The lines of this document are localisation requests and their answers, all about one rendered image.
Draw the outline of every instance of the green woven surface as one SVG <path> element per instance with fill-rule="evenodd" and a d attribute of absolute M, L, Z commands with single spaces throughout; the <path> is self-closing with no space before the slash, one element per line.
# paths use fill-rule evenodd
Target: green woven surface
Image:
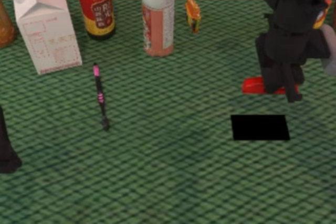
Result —
<path fill-rule="evenodd" d="M 139 0 L 115 0 L 118 30 L 105 42 L 88 39 L 69 1 L 82 67 L 38 76 L 21 37 L 0 51 L 0 103 L 24 162 L 0 175 L 1 224 L 336 223 L 335 78 L 312 60 L 304 101 L 242 95 L 243 79 L 259 75 L 254 39 L 267 28 L 266 5 L 198 0 L 193 35 L 183 3 L 167 58 L 143 52 Z M 292 140 L 234 142 L 231 114 L 285 114 Z"/>

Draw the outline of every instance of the brown jar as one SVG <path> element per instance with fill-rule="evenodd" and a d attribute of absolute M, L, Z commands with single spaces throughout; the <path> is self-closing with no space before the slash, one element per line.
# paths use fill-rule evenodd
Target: brown jar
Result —
<path fill-rule="evenodd" d="M 0 48 L 8 46 L 15 39 L 15 29 L 0 0 Z"/>

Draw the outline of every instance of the pen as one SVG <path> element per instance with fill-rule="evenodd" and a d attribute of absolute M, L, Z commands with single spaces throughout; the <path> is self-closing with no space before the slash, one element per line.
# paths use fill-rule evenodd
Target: pen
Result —
<path fill-rule="evenodd" d="M 105 97 L 104 97 L 104 92 L 103 92 L 103 86 L 101 84 L 100 80 L 100 71 L 99 67 L 96 63 L 93 64 L 93 74 L 95 76 L 95 81 L 96 81 L 96 87 L 97 87 L 97 94 L 98 94 L 98 103 L 101 109 L 101 114 L 102 114 L 102 125 L 103 129 L 105 131 L 108 131 L 110 128 L 110 123 L 108 118 L 106 117 L 106 111 L 105 111 Z"/>

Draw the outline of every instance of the pink and white container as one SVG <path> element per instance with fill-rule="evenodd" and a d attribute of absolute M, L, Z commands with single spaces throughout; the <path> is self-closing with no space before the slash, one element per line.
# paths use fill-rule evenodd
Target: pink and white container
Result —
<path fill-rule="evenodd" d="M 144 50 L 167 56 L 174 49 L 175 0 L 142 0 Z"/>

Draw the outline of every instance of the milk carton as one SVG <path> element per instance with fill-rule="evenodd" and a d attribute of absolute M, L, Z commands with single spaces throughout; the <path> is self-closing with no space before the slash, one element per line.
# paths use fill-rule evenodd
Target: milk carton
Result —
<path fill-rule="evenodd" d="M 15 18 L 38 74 L 82 65 L 66 0 L 13 0 Z"/>

